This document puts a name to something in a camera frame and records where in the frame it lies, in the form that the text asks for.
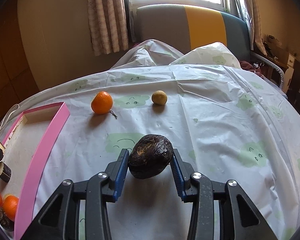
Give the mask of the pink shallow tray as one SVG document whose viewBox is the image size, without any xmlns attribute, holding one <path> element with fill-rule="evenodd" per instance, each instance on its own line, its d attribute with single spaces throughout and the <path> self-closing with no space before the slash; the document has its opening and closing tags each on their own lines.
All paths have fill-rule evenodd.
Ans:
<svg viewBox="0 0 300 240">
<path fill-rule="evenodd" d="M 13 232 L 4 231 L 0 225 L 0 236 L 5 239 L 20 239 L 32 222 L 43 170 L 69 115 L 63 102 L 26 110 L 16 118 L 1 141 L 4 147 L 2 162 L 10 168 L 11 176 L 7 183 L 0 178 L 0 193 L 19 199 Z"/>
</svg>

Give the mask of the large orange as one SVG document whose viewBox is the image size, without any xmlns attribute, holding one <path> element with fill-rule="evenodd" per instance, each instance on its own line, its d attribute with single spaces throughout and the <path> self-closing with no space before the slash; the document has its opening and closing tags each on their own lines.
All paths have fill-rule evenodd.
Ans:
<svg viewBox="0 0 300 240">
<path fill-rule="evenodd" d="M 3 211 L 6 216 L 11 220 L 15 220 L 15 215 L 17 213 L 19 198 L 14 195 L 9 195 L 4 199 Z"/>
</svg>

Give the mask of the right beige curtain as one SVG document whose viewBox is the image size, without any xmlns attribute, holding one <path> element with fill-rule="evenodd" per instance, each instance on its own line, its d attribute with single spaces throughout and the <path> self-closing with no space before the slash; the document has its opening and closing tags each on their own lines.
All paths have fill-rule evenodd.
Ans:
<svg viewBox="0 0 300 240">
<path fill-rule="evenodd" d="M 261 30 L 261 17 L 257 0 L 244 0 L 247 13 L 249 15 L 249 26 L 251 33 L 251 47 L 254 45 L 264 55 L 267 55 L 266 49 L 263 45 L 262 30 Z"/>
</svg>

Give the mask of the white cabinet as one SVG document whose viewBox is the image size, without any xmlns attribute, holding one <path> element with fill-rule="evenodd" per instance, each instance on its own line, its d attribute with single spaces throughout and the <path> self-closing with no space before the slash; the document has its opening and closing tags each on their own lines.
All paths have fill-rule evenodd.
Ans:
<svg viewBox="0 0 300 240">
<path fill-rule="evenodd" d="M 285 70 L 285 81 L 282 87 L 282 91 L 286 94 L 288 89 L 289 89 L 289 85 L 293 76 L 293 72 L 294 72 L 294 63 L 295 63 L 295 57 L 292 54 L 288 54 L 288 58 L 287 58 L 287 68 Z"/>
</svg>

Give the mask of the small mandarin orange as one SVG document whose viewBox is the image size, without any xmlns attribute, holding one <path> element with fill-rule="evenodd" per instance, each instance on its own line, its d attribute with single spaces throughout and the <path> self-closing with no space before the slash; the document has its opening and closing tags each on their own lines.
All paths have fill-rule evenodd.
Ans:
<svg viewBox="0 0 300 240">
<path fill-rule="evenodd" d="M 112 106 L 113 98 L 105 91 L 99 92 L 91 102 L 91 109 L 97 115 L 109 113 Z"/>
</svg>

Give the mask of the left beige curtain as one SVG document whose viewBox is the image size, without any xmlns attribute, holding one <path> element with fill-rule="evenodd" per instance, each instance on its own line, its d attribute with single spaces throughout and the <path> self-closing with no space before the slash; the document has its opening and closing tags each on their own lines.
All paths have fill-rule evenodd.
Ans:
<svg viewBox="0 0 300 240">
<path fill-rule="evenodd" d="M 128 49 L 124 0 L 87 0 L 88 23 L 95 56 Z"/>
</svg>

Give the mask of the white patterned plastic tablecloth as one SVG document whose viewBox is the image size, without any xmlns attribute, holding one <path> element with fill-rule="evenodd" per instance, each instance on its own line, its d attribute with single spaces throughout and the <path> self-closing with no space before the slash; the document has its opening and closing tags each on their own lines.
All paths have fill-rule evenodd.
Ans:
<svg viewBox="0 0 300 240">
<path fill-rule="evenodd" d="M 63 102 L 70 115 L 47 159 L 33 216 L 65 179 L 87 180 L 147 134 L 165 136 L 182 159 L 212 180 L 236 180 L 278 239 L 300 226 L 300 115 L 271 84 L 221 57 L 189 64 L 151 42 L 106 72 L 44 90 L 19 104 L 0 136 L 26 110 Z M 179 59 L 170 64 L 171 59 Z M 166 105 L 152 102 L 162 90 Z M 113 98 L 109 113 L 91 102 Z"/>
</svg>

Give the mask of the dark wrinkled passion fruit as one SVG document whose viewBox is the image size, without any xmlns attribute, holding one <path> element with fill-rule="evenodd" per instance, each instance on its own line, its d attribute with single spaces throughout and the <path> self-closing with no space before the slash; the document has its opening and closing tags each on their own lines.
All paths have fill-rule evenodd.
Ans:
<svg viewBox="0 0 300 240">
<path fill-rule="evenodd" d="M 3 208 L 0 209 L 0 225 L 3 229 L 8 232 L 14 231 L 14 221 L 10 220 L 6 213 L 4 212 Z"/>
</svg>

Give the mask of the beige curtain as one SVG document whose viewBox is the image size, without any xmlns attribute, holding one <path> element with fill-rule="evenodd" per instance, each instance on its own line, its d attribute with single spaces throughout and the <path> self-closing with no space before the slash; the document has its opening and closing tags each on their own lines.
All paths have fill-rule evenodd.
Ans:
<svg viewBox="0 0 300 240">
<path fill-rule="evenodd" d="M 88 23 L 95 56 L 128 49 L 124 0 L 87 0 Z"/>
<path fill-rule="evenodd" d="M 251 33 L 251 47 L 254 45 L 264 55 L 267 55 L 266 49 L 263 45 L 262 30 L 261 30 L 261 17 L 257 0 L 244 0 L 247 13 L 249 15 L 249 26 Z"/>
</svg>

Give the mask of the far tan longan fruit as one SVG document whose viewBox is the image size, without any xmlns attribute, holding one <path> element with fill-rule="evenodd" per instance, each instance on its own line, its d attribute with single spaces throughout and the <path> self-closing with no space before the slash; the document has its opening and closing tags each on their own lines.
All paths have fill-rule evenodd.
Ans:
<svg viewBox="0 0 300 240">
<path fill-rule="evenodd" d="M 152 94 L 152 102 L 156 105 L 164 106 L 167 100 L 167 94 L 162 90 L 157 90 Z"/>
</svg>

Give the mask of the sugarcane chunk far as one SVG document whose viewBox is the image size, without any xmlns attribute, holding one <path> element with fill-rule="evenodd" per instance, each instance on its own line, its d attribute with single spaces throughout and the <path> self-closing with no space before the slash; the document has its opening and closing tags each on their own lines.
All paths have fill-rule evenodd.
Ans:
<svg viewBox="0 0 300 240">
<path fill-rule="evenodd" d="M 12 171 L 11 169 L 3 162 L 0 162 L 0 179 L 5 183 L 8 183 L 11 179 Z"/>
</svg>

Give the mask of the grey yellow blue headboard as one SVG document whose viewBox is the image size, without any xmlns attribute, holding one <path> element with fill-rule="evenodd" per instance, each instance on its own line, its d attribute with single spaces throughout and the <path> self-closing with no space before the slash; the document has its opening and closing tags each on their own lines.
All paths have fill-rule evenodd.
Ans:
<svg viewBox="0 0 300 240">
<path fill-rule="evenodd" d="M 136 11 L 141 41 L 155 39 L 183 54 L 214 42 L 224 44 L 239 61 L 250 60 L 246 23 L 226 12 L 179 4 L 156 4 Z"/>
</svg>

